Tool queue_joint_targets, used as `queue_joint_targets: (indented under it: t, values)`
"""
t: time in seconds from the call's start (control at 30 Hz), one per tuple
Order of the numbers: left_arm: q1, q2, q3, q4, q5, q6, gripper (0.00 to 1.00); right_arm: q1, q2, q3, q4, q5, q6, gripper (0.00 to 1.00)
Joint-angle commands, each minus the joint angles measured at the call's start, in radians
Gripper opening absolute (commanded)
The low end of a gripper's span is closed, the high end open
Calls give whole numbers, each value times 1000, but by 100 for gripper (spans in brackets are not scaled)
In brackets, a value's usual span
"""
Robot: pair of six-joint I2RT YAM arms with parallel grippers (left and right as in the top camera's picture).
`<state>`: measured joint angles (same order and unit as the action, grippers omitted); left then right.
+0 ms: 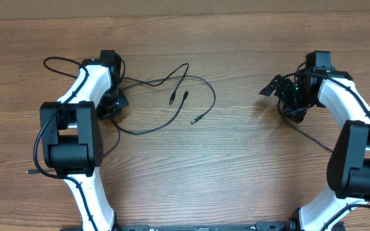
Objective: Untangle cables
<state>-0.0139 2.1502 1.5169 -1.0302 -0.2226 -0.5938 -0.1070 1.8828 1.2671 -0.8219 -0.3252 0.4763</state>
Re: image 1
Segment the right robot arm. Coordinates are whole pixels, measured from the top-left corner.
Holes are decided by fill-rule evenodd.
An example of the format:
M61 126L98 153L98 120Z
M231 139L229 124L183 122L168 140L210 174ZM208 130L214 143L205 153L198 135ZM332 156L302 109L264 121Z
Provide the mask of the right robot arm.
M342 218L370 209L370 106L346 71L331 62L329 51L308 53L296 71L276 75L260 94L275 95L277 110L289 125L303 121L309 108L327 108L340 128L326 168L327 186L286 223L273 230L344 230Z

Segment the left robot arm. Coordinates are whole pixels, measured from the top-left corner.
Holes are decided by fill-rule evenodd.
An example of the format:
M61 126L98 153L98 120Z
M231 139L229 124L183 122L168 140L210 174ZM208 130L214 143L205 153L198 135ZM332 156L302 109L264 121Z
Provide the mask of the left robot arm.
M114 119L128 106L119 88L122 59L114 50L79 63L71 88L55 102L40 107L36 145L45 164L43 175L63 180L82 217L80 230L115 230L116 214L105 195L100 166L105 156L99 122Z

